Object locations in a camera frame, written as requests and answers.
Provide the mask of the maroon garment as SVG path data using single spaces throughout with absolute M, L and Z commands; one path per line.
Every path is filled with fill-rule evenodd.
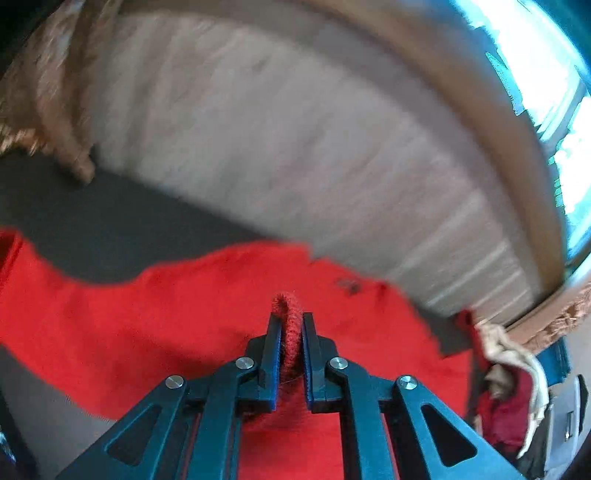
M 517 454 L 528 431 L 533 382 L 529 373 L 517 367 L 510 367 L 509 373 L 515 381 L 509 396 L 494 399 L 486 387 L 478 398 L 476 412 L 484 439 L 502 453 Z

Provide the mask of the dark red garment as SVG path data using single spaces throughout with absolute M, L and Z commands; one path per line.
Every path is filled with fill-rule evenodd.
M 473 312 L 469 309 L 461 310 L 455 318 L 456 326 L 467 336 L 473 350 L 474 358 L 479 369 L 487 372 L 490 362 L 486 358 L 483 350 L 481 335 L 474 324 Z

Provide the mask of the cream white garment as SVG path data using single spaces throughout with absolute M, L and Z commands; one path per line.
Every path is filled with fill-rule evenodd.
M 509 373 L 510 367 L 517 367 L 530 374 L 533 391 L 530 399 L 529 425 L 524 446 L 517 454 L 507 454 L 521 458 L 530 448 L 535 431 L 544 419 L 549 404 L 549 391 L 544 370 L 538 359 L 522 345 L 512 341 L 506 330 L 496 324 L 481 323 L 476 326 L 481 335 L 483 350 L 490 362 L 485 372 L 485 386 L 494 399 L 506 399 L 515 381 Z

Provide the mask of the blue plastic bin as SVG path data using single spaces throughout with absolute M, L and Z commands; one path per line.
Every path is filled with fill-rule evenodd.
M 549 387 L 563 383 L 572 371 L 566 338 L 562 337 L 537 355 Z

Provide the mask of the white plastic storage box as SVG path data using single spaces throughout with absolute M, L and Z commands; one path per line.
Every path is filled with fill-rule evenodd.
M 546 479 L 557 479 L 574 460 L 579 450 L 588 400 L 589 390 L 581 374 L 553 397 Z

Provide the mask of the brown floral curtain right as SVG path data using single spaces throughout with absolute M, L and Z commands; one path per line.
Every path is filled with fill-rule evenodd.
M 590 280 L 573 282 L 511 326 L 511 340 L 538 354 L 590 316 Z

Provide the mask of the brown floral curtain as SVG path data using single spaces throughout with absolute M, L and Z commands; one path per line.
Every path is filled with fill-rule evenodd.
M 83 184 L 97 71 L 119 1 L 65 1 L 28 37 L 1 76 L 1 153 L 53 156 Z
M 590 316 L 590 280 L 573 282 L 511 326 L 511 340 L 538 354 Z

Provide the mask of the brown floral curtain left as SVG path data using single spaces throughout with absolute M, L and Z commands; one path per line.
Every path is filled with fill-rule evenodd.
M 53 156 L 83 184 L 97 71 L 119 1 L 65 1 L 28 37 L 1 76 L 1 153 Z

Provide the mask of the window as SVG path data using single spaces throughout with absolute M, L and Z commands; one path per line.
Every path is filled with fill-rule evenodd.
M 564 216 L 566 255 L 590 243 L 590 71 L 565 32 L 536 1 L 454 1 L 479 38 L 514 113 L 527 113 Z

